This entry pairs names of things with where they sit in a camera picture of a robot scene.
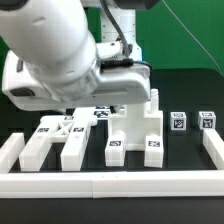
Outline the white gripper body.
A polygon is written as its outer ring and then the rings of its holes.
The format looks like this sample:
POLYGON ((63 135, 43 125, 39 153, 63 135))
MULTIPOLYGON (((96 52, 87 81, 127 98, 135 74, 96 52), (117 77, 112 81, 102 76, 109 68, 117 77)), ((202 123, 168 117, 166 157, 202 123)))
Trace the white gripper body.
POLYGON ((66 110, 77 107, 139 104, 150 100, 150 68, 132 62, 127 67, 94 67, 67 87, 70 96, 57 96, 35 80, 26 64, 12 51, 6 56, 2 77, 2 92, 21 110, 66 110))

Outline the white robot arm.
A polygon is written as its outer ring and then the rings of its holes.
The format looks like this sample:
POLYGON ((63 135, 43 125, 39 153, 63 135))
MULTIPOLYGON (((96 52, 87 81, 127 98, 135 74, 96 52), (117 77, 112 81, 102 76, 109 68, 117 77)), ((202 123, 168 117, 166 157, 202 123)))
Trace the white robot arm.
POLYGON ((0 37, 10 51, 2 92, 27 111, 139 104, 150 100, 150 68, 133 60, 124 37, 96 43, 84 9, 131 12, 159 0, 0 0, 0 37))

